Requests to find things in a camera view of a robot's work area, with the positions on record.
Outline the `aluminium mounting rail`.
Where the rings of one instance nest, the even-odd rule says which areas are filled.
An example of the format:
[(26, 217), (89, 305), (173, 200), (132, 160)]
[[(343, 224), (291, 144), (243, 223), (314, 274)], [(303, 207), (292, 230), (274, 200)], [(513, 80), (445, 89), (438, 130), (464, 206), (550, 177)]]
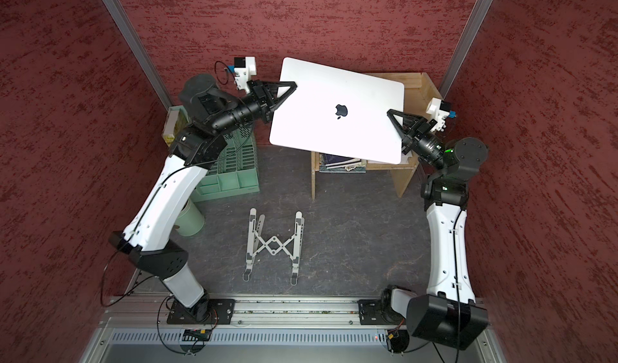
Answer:
[(504, 362), (486, 329), (465, 351), (412, 339), (389, 351), (388, 325), (362, 324), (357, 297), (227, 295), (220, 324), (197, 340), (167, 324), (165, 294), (138, 294), (107, 309), (83, 362)]

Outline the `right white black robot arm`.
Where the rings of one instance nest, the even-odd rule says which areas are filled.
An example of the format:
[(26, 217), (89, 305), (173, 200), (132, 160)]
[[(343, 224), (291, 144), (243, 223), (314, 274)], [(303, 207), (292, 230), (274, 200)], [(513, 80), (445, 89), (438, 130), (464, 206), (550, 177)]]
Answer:
[(433, 132), (435, 120), (397, 110), (388, 110), (387, 117), (402, 140), (402, 152), (415, 153), (434, 169), (421, 187), (431, 270), (426, 294), (389, 286), (379, 311), (384, 320), (406, 326), (411, 337), (463, 351), (489, 324), (488, 312), (476, 304), (465, 246), (469, 182), (489, 150), (473, 137), (444, 143)]

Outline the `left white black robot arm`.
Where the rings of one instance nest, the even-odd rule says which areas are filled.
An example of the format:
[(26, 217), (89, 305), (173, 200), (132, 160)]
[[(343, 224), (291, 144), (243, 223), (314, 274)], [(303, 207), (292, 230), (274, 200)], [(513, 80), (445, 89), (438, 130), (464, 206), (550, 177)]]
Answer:
[(294, 81), (253, 81), (239, 98), (220, 88), (216, 78), (190, 78), (179, 98), (191, 122), (175, 137), (154, 188), (133, 221), (109, 241), (140, 271), (161, 281), (172, 294), (175, 312), (192, 324), (213, 318), (209, 295), (188, 266), (188, 252), (170, 239), (172, 227), (198, 183), (227, 146), (225, 135), (258, 119), (269, 123), (295, 92)]

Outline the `green plastic file organizer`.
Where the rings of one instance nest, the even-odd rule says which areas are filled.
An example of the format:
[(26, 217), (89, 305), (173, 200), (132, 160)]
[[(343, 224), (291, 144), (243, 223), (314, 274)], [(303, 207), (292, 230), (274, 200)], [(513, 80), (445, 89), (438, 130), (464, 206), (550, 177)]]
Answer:
[(227, 146), (196, 184), (191, 200), (195, 203), (259, 192), (258, 154), (253, 127), (242, 126), (225, 135)]

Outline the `left metal corner post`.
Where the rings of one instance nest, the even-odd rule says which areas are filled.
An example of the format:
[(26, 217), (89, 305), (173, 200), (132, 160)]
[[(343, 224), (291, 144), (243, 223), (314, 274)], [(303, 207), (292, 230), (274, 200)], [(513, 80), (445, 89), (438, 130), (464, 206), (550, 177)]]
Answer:
[(170, 96), (164, 81), (159, 75), (154, 63), (149, 57), (142, 41), (140, 40), (135, 27), (131, 23), (124, 7), (120, 0), (101, 0), (106, 7), (106, 10), (111, 15), (118, 30), (122, 34), (125, 42), (129, 46), (135, 59), (140, 65), (143, 73), (146, 75), (152, 89), (158, 96), (160, 102), (168, 110), (173, 106), (172, 97)]

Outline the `book stack under blue book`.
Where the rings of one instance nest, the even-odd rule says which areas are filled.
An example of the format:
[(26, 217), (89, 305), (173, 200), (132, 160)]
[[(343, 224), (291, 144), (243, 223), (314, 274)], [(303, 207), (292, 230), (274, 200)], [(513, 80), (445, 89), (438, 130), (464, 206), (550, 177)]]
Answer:
[(346, 166), (339, 167), (327, 167), (324, 165), (320, 165), (319, 172), (336, 174), (366, 173), (367, 169), (364, 163), (348, 163)]

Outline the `metal corner post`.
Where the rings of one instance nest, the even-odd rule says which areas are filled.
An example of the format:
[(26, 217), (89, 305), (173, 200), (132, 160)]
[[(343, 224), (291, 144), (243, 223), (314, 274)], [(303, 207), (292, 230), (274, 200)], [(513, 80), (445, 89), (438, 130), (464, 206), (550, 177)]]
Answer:
[(101, 0), (106, 7), (106, 10), (111, 15), (118, 30), (122, 34), (125, 42), (129, 46), (135, 59), (140, 65), (143, 73), (146, 75), (152, 89), (158, 96), (160, 102), (168, 110), (173, 106), (172, 97), (170, 96), (164, 81), (159, 75), (154, 63), (149, 57), (142, 41), (140, 40), (135, 27), (131, 23), (124, 7), (120, 0)]
[(465, 27), (460, 35), (460, 39), (452, 54), (444, 77), (439, 85), (439, 92), (445, 98), (452, 88), (457, 75), (465, 62), (469, 50), (473, 46), (478, 32), (484, 22), (489, 9), (494, 0), (476, 0), (473, 9), (468, 17)]

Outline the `silver folding laptop stand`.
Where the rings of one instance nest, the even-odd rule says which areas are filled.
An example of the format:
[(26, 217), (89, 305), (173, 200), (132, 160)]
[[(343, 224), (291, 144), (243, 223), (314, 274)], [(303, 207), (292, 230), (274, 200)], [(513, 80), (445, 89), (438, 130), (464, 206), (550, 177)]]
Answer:
[(299, 281), (300, 258), (304, 240), (305, 217), (297, 211), (294, 220), (294, 231), (287, 240), (282, 241), (279, 236), (271, 236), (267, 239), (262, 237), (262, 230), (266, 220), (264, 214), (258, 215), (256, 208), (249, 211), (249, 224), (246, 243), (246, 266), (242, 275), (244, 282), (249, 282), (257, 256), (266, 251), (275, 256), (284, 253), (291, 260), (291, 286), (296, 286)]

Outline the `green pencil cup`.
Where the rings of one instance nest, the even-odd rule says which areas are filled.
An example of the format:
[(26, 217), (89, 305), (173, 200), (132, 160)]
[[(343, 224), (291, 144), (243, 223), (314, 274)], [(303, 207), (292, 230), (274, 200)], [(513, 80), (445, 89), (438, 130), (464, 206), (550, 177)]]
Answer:
[(191, 237), (203, 229), (204, 223), (203, 214), (189, 199), (175, 220), (174, 229), (180, 236)]

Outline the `right metal corner post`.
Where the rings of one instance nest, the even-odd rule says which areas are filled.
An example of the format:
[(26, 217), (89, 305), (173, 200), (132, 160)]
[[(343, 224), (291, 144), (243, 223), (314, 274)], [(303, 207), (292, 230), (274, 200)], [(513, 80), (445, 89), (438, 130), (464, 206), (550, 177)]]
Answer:
[(494, 0), (476, 0), (473, 9), (468, 17), (465, 27), (460, 35), (460, 39), (452, 54), (444, 77), (439, 85), (439, 92), (445, 98), (452, 88), (457, 75), (465, 62), (469, 50), (473, 46), (478, 32), (484, 22), (489, 9)]

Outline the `wooden shelf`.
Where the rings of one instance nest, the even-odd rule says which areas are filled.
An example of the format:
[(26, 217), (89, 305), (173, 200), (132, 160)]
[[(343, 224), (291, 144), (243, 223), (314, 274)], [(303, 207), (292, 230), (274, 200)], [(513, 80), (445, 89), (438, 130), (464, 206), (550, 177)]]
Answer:
[[(435, 86), (427, 73), (370, 73), (370, 76), (397, 81), (404, 84), (404, 112), (407, 114), (432, 117), (425, 111), (434, 99), (443, 99), (442, 94)], [(400, 164), (380, 163), (362, 160), (361, 166), (366, 171), (388, 171), (394, 182), (394, 189), (398, 197), (402, 197), (407, 190), (413, 175), (419, 165), (418, 156), (411, 152), (402, 157)]]

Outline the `dark blue book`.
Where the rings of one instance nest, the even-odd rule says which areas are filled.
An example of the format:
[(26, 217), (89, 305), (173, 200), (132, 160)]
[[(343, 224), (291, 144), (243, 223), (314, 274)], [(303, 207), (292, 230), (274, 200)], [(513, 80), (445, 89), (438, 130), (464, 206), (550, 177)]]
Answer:
[(338, 168), (359, 165), (363, 160), (359, 158), (344, 157), (340, 155), (322, 154), (322, 165), (326, 168)]

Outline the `silver laptop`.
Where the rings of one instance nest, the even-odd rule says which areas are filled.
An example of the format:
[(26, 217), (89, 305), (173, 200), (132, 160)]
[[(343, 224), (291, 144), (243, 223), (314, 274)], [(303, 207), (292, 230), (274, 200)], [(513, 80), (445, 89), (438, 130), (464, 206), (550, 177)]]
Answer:
[(274, 146), (398, 164), (402, 140), (389, 110), (404, 106), (404, 84), (286, 57), (281, 81), (294, 93), (275, 111)]

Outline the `yellow book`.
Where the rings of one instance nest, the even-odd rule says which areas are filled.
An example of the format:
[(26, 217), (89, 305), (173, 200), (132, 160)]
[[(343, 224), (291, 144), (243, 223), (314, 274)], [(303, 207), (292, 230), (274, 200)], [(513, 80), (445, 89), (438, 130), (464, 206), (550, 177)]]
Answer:
[(167, 146), (171, 146), (175, 137), (190, 123), (190, 118), (183, 106), (170, 107), (162, 132), (162, 138)]

